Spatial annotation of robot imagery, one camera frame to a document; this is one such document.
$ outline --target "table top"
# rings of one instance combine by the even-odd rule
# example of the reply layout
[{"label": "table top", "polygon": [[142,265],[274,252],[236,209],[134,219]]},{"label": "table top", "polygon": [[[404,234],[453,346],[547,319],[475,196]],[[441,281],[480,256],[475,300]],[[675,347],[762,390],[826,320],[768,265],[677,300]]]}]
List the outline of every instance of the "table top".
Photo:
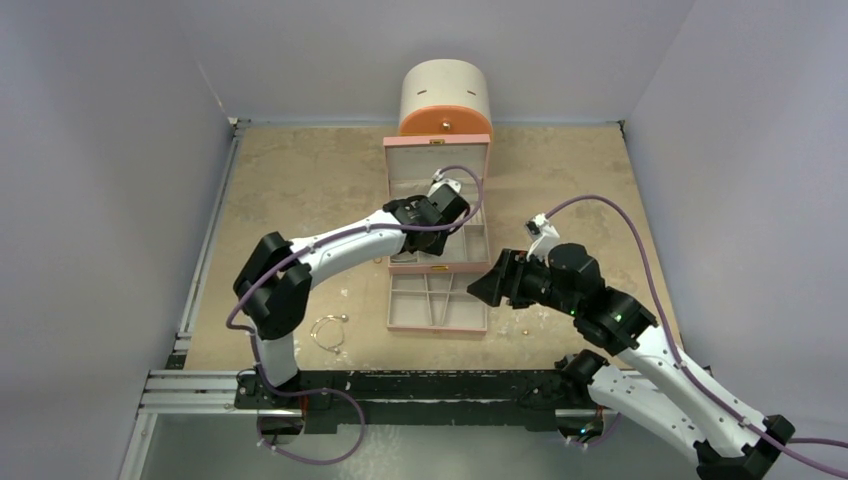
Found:
[{"label": "table top", "polygon": [[[186,369],[252,365],[247,338],[224,326],[236,301],[236,275],[267,233],[279,231],[285,238],[322,233],[383,205],[389,197],[382,139],[396,131],[395,126],[247,129],[210,247]],[[502,248],[530,246],[523,225],[533,215],[586,193],[610,198],[632,217],[645,240],[660,300],[679,335],[618,125],[495,129],[485,187],[493,260]],[[560,212],[553,223],[563,242],[584,244],[598,259],[608,285],[656,312],[636,244],[615,211],[599,202],[581,202]],[[367,262],[312,291],[306,317],[295,331],[302,369],[541,369],[552,368],[566,354],[594,348],[570,317],[538,306],[491,309],[489,330],[482,336],[389,332],[386,264]],[[314,322],[328,314],[350,317],[338,355],[309,337]],[[246,318],[240,314],[238,320]],[[340,334],[333,328],[338,327],[322,330],[327,342]]]}]

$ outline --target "purple cable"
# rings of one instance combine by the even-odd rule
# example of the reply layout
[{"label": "purple cable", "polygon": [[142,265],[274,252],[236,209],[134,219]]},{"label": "purple cable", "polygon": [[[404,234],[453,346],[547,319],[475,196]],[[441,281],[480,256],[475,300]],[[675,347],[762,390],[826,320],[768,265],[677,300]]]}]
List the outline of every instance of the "purple cable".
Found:
[{"label": "purple cable", "polygon": [[[468,167],[465,167],[465,166],[462,166],[462,165],[451,165],[451,166],[442,168],[440,170],[440,172],[444,173],[444,172],[447,172],[449,170],[462,170],[462,171],[464,171],[465,173],[467,173],[468,175],[471,176],[471,178],[474,180],[475,186],[477,187],[477,197],[478,197],[477,203],[474,205],[474,207],[471,209],[471,211],[468,212],[461,219],[459,219],[459,220],[457,220],[453,223],[447,224],[447,225],[438,225],[438,226],[434,226],[434,227],[421,227],[421,226],[416,226],[416,225],[398,225],[398,224],[393,224],[393,223],[375,223],[375,224],[370,225],[370,227],[366,227],[364,225],[360,226],[360,227],[352,227],[352,228],[349,228],[347,230],[342,230],[341,232],[337,232],[337,233],[329,235],[325,238],[317,240],[315,242],[315,244],[312,246],[312,248],[320,248],[320,247],[326,245],[327,243],[330,243],[332,241],[338,240],[338,239],[343,238],[343,237],[347,237],[348,235],[353,235],[353,234],[359,233],[359,232],[365,232],[369,228],[370,229],[377,229],[377,230],[379,230],[379,229],[401,230],[401,231],[404,231],[404,232],[439,232],[439,231],[442,231],[442,230],[451,230],[453,228],[461,227],[463,224],[465,224],[465,222],[467,222],[474,215],[476,215],[478,211],[480,211],[480,206],[483,204],[483,183],[480,181],[480,178]],[[253,285],[251,285],[251,287],[244,293],[244,295],[242,295],[242,297],[239,298],[239,301],[238,301],[238,303],[236,303],[236,306],[233,307],[233,310],[230,312],[229,315],[227,315],[226,325],[227,325],[227,328],[229,328],[230,330],[242,330],[242,331],[247,332],[250,335],[250,347],[251,347],[251,350],[253,351],[253,359],[254,359],[254,362],[256,363],[256,371],[258,372],[259,377],[262,379],[262,383],[265,385],[265,388],[268,391],[270,391],[271,393],[273,393],[275,395],[283,396],[283,397],[302,397],[302,396],[306,396],[306,395],[313,395],[313,394],[316,394],[316,393],[324,393],[324,394],[332,393],[334,395],[338,395],[338,396],[344,398],[345,400],[350,402],[351,405],[353,405],[353,408],[356,409],[356,414],[359,416],[359,423],[360,423],[360,426],[361,426],[361,428],[359,430],[359,436],[356,439],[356,443],[354,443],[353,447],[351,447],[351,449],[348,450],[343,455],[338,456],[336,458],[331,458],[329,460],[316,460],[316,459],[312,459],[312,458],[302,457],[302,456],[300,456],[296,453],[291,453],[291,452],[288,452],[288,451],[283,450],[281,448],[277,448],[275,445],[271,445],[269,442],[267,442],[262,437],[261,425],[260,425],[260,422],[257,421],[256,425],[257,425],[257,431],[259,432],[259,444],[264,446],[265,448],[268,448],[272,452],[282,454],[282,455],[289,457],[292,460],[296,460],[298,462],[303,462],[303,463],[307,463],[307,464],[310,464],[310,465],[332,465],[334,463],[341,462],[342,460],[345,460],[348,457],[350,457],[351,455],[353,455],[354,452],[356,452],[356,450],[362,444],[362,440],[365,438],[365,425],[366,425],[365,424],[365,413],[362,411],[362,407],[349,394],[347,394],[347,393],[345,393],[341,390],[336,390],[336,389],[332,389],[332,388],[316,388],[316,389],[312,389],[312,390],[301,390],[301,391],[298,391],[298,392],[284,392],[282,390],[278,390],[278,389],[274,388],[274,386],[271,385],[271,382],[268,381],[268,376],[265,373],[265,368],[262,366],[261,362],[259,361],[259,348],[258,348],[258,345],[256,343],[256,331],[253,329],[253,327],[250,327],[248,325],[236,325],[234,323],[236,316],[241,311],[241,309],[244,308],[248,299],[250,299],[250,297],[252,297],[253,294],[256,293],[256,290],[258,290],[260,287],[262,287],[262,285],[264,285],[265,282],[267,282],[268,279],[270,279],[272,276],[279,273],[280,270],[285,268],[286,265],[293,262],[296,258],[300,257],[301,255],[304,255],[309,250],[310,250],[309,247],[305,247],[305,248],[302,248],[302,249],[292,253],[288,257],[281,260],[278,264],[271,267],[267,272],[265,272],[264,275],[259,277],[259,279]]]},{"label": "purple cable", "polygon": [[[779,451],[785,453],[786,455],[794,458],[795,460],[798,460],[799,462],[801,462],[805,465],[808,465],[810,467],[815,468],[816,470],[820,470],[820,471],[827,473],[829,475],[833,475],[834,477],[848,479],[848,471],[839,470],[837,468],[829,467],[829,466],[824,465],[822,463],[819,463],[819,462],[817,462],[817,461],[815,461],[815,460],[813,460],[809,457],[801,455],[800,453],[797,453],[794,450],[787,448],[784,445],[782,445],[780,442],[775,440],[771,435],[768,435],[766,432],[764,432],[761,428],[759,428],[756,425],[753,425],[752,423],[748,422],[743,415],[741,415],[739,412],[734,410],[732,406],[730,406],[727,402],[723,401],[721,398],[719,398],[717,395],[715,395],[713,392],[711,392],[709,390],[709,388],[707,388],[703,383],[701,383],[698,380],[698,378],[695,377],[695,375],[689,370],[689,367],[686,367],[685,365],[681,364],[681,362],[683,361],[683,358],[680,356],[680,350],[677,347],[677,343],[674,341],[674,335],[671,332],[671,325],[668,322],[668,317],[666,316],[665,310],[663,309],[662,304],[660,303],[659,295],[657,294],[657,287],[656,287],[656,285],[654,285],[654,276],[651,273],[651,265],[648,263],[648,255],[645,252],[645,245],[644,245],[644,243],[642,243],[642,238],[639,236],[639,232],[636,230],[636,225],[633,224],[633,220],[630,219],[630,217],[627,215],[627,213],[621,207],[616,205],[615,202],[613,202],[612,200],[610,200],[606,197],[602,197],[600,195],[589,194],[589,195],[579,195],[579,196],[574,197],[570,200],[566,200],[566,201],[562,202],[561,204],[557,205],[556,207],[554,207],[553,209],[551,209],[551,211],[546,213],[545,216],[547,218],[551,218],[554,215],[556,215],[556,213],[559,212],[560,210],[562,210],[563,208],[565,208],[565,207],[567,207],[571,204],[583,201],[583,200],[598,200],[599,202],[603,202],[603,203],[609,205],[616,212],[618,212],[619,215],[621,215],[621,218],[623,218],[624,221],[627,223],[627,226],[630,227],[630,231],[631,231],[631,233],[633,233],[633,238],[636,239],[636,246],[639,247],[639,255],[642,257],[642,265],[645,267],[645,275],[647,276],[647,279],[648,279],[648,288],[651,291],[651,298],[653,298],[654,304],[656,304],[656,306],[657,306],[657,313],[660,316],[660,320],[661,320],[660,323],[662,324],[663,332],[665,333],[666,341],[667,341],[668,346],[669,346],[669,351],[671,351],[671,354],[674,357],[675,362],[677,362],[677,364],[680,365],[680,370],[683,372],[683,374],[686,376],[686,378],[688,378],[689,381],[691,381],[692,384],[695,385],[695,387],[698,390],[701,391],[701,393],[706,395],[707,398],[709,398],[710,400],[715,402],[716,405],[720,406],[728,414],[730,414],[733,418],[735,418],[737,422],[744,423],[745,426],[748,427],[748,429],[750,429],[752,432],[759,435],[760,438],[762,438],[766,442],[770,443],[773,447],[775,447]],[[790,442],[790,443],[815,443],[815,444],[823,444],[823,445],[835,445],[835,446],[839,446],[839,447],[844,447],[846,445],[846,442],[840,442],[838,440],[817,439],[817,438],[801,439],[801,440],[808,440],[808,441],[806,441],[806,442],[797,442],[796,441],[796,442]]]},{"label": "purple cable", "polygon": [[848,442],[842,440],[831,440],[829,438],[792,438],[789,443],[808,444],[808,445],[829,445],[831,447],[848,448]]}]

